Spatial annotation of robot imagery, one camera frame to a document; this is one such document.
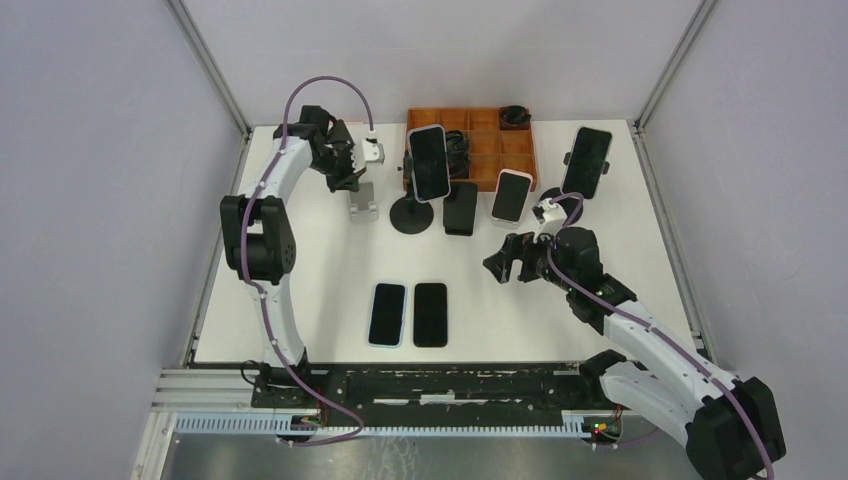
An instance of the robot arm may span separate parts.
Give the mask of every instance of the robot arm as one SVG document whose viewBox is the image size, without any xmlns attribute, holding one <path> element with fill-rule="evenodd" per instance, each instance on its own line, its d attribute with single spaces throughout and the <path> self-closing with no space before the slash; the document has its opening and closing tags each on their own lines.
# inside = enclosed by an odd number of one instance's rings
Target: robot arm
<svg viewBox="0 0 848 480">
<path fill-rule="evenodd" d="M 580 321 L 639 361 L 637 365 L 613 350 L 592 357 L 580 367 L 590 390 L 668 433 L 685 447 L 704 478 L 746 479 L 764 468 L 763 460 L 741 415 L 716 385 L 720 383 L 744 409 L 770 460 L 782 458 L 786 447 L 769 388 L 756 377 L 742 382 L 682 346 L 634 292 L 604 273 L 593 232 L 561 228 L 564 213 L 559 210 L 549 200 L 540 202 L 533 209 L 542 223 L 539 230 L 507 235 L 501 250 L 483 265 L 506 283 L 512 262 L 522 260 L 519 281 L 542 278 L 565 290 Z"/>
<path fill-rule="evenodd" d="M 265 165 L 256 179 L 239 192 L 238 196 L 227 196 L 221 201 L 221 228 L 224 237 L 224 254 L 227 265 L 243 279 L 240 268 L 240 234 L 243 216 L 246 214 L 248 197 L 259 186 L 265 172 L 281 149 L 281 129 L 274 133 L 274 145 Z M 297 332 L 291 301 L 290 276 L 294 268 L 296 245 L 285 204 L 288 202 L 297 181 L 307 168 L 324 174 L 330 192 L 337 190 L 359 190 L 359 177 L 365 173 L 366 163 L 382 163 L 383 149 L 377 143 L 373 131 L 363 142 L 354 144 L 343 120 L 333 118 L 326 110 L 317 106 L 304 106 L 300 121 L 289 125 L 286 149 L 273 171 L 265 180 L 261 196 L 249 215 L 248 225 L 258 223 L 248 231 L 247 258 L 252 280 L 258 283 L 265 295 L 265 305 L 255 288 L 248 288 L 253 298 L 258 318 L 264 319 L 262 308 L 267 308 L 270 330 L 279 343 L 279 348 L 290 365 L 297 366 L 306 355 L 303 340 Z M 280 359 L 272 349 L 270 340 L 265 339 L 264 361 L 281 367 Z"/>
</svg>

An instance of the orange compartment organizer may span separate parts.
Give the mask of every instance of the orange compartment organizer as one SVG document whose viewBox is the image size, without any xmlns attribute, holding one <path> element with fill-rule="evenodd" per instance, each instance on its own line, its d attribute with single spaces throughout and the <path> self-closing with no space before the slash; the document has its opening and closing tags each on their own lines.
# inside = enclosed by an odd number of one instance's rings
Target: orange compartment organizer
<svg viewBox="0 0 848 480">
<path fill-rule="evenodd" d="M 410 108 L 406 131 L 439 124 L 445 131 L 461 130 L 471 141 L 471 171 L 468 179 L 481 192 L 494 192 L 504 168 L 529 173 L 536 190 L 536 154 L 532 130 L 500 130 L 497 108 Z"/>
</svg>

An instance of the smartphone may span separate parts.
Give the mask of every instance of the smartphone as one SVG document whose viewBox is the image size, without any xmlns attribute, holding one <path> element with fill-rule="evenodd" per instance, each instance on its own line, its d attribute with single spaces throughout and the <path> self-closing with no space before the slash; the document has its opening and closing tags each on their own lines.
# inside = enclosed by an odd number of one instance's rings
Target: smartphone
<svg viewBox="0 0 848 480">
<path fill-rule="evenodd" d="M 442 225 L 446 235 L 474 234 L 474 214 L 477 210 L 477 184 L 456 182 L 451 194 L 445 197 Z"/>
<path fill-rule="evenodd" d="M 374 289 L 374 305 L 371 307 L 368 343 L 384 347 L 400 345 L 405 301 L 406 287 L 403 285 L 377 284 Z"/>
<path fill-rule="evenodd" d="M 598 189 L 607 152 L 612 143 L 612 133 L 580 127 L 571 147 L 571 159 L 562 179 L 563 193 L 577 192 L 584 198 L 593 198 Z"/>
<path fill-rule="evenodd" d="M 407 136 L 412 157 L 412 185 L 421 203 L 450 195 L 445 129 L 441 125 L 414 128 Z"/>
<path fill-rule="evenodd" d="M 492 218 L 510 223 L 518 223 L 524 211 L 524 202 L 530 193 L 533 177 L 529 173 L 501 170 L 498 175 L 498 186 L 495 189 L 495 205 L 492 207 Z"/>
<path fill-rule="evenodd" d="M 419 283 L 413 301 L 412 343 L 438 348 L 448 344 L 448 287 L 444 283 Z"/>
</svg>

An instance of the white tabletop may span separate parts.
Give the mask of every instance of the white tabletop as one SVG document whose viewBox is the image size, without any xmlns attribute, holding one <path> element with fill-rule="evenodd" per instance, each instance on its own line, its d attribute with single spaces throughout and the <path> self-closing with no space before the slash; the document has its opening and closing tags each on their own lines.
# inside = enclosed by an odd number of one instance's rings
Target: white tabletop
<svg viewBox="0 0 848 480">
<path fill-rule="evenodd" d="M 672 275 L 659 225 L 648 195 L 627 123 L 624 120 L 533 122 L 539 186 L 562 179 L 562 158 L 580 126 L 613 134 L 609 173 L 594 199 L 585 204 L 577 226 L 592 229 L 606 272 L 631 290 L 676 333 L 692 345 L 689 325 Z M 275 127 L 253 133 L 241 185 L 247 185 L 265 162 Z M 366 128 L 349 126 L 355 141 Z M 445 235 L 442 202 L 433 202 L 435 218 L 425 232 L 404 235 L 392 228 L 389 208 L 403 195 L 401 163 L 404 124 L 377 125 L 386 163 L 369 166 L 363 181 L 374 182 L 380 209 L 376 222 L 353 224 L 347 192 L 331 194 L 324 176 L 308 170 L 286 210 L 297 241 L 292 297 L 298 330 L 312 362 L 531 362 L 581 361 L 615 346 L 571 313 L 565 293 L 537 280 L 498 284 L 482 266 L 511 231 L 490 220 L 494 194 L 481 193 L 472 237 Z M 528 202 L 521 226 L 538 223 Z M 380 282 L 407 287 L 403 338 L 398 348 L 367 343 L 374 287 Z M 448 287 L 448 344 L 417 348 L 412 343 L 412 291 L 421 282 Z M 241 362 L 262 358 L 259 320 L 246 286 L 221 257 L 195 361 Z"/>
</svg>

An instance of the phone screen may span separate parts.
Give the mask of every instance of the phone screen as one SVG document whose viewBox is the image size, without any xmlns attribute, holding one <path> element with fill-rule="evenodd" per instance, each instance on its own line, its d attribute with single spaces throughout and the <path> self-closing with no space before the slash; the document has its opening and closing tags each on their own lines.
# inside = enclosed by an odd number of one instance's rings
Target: phone screen
<svg viewBox="0 0 848 480">
<path fill-rule="evenodd" d="M 607 158 L 612 133 L 582 127 L 577 131 L 571 160 L 562 182 L 562 192 L 578 192 L 585 198 L 595 196 L 604 162 Z"/>
<path fill-rule="evenodd" d="M 368 342 L 374 345 L 400 345 L 403 326 L 403 303 L 406 287 L 389 283 L 377 284 L 374 306 L 371 309 L 371 329 Z"/>
<path fill-rule="evenodd" d="M 409 132 L 412 182 L 415 186 L 415 197 L 420 202 L 450 194 L 450 173 L 445 148 L 445 130 L 440 125 Z"/>
<path fill-rule="evenodd" d="M 531 183 L 532 180 L 524 175 L 501 171 L 492 217 L 508 222 L 521 220 L 521 212 L 524 210 L 524 201 L 527 200 Z"/>
<path fill-rule="evenodd" d="M 448 287 L 444 283 L 415 286 L 412 342 L 416 347 L 448 344 Z"/>
</svg>

